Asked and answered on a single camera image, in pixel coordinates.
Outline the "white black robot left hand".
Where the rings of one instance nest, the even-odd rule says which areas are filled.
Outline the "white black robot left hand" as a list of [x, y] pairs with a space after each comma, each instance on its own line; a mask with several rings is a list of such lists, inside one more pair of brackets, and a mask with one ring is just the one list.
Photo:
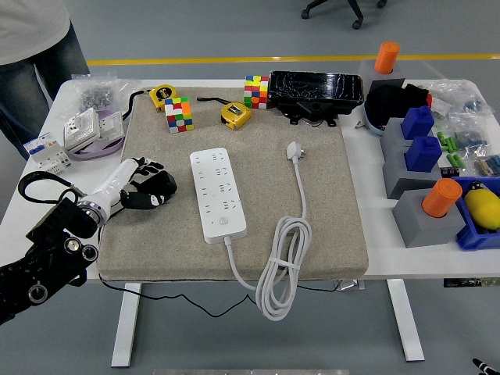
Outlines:
[[90, 195], [85, 197], [85, 201], [90, 202], [92, 208], [97, 208], [102, 216], [109, 217], [112, 205], [119, 201], [120, 192], [135, 174], [148, 176], [163, 169], [161, 163], [149, 158], [125, 159]]

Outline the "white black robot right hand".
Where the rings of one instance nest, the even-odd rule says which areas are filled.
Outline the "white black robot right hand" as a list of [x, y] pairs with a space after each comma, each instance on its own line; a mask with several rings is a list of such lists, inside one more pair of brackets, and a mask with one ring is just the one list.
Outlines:
[[500, 375], [500, 372], [494, 369], [493, 367], [489, 366], [487, 363], [473, 358], [472, 359], [473, 364], [480, 370], [481, 374], [486, 374], [486, 375]]

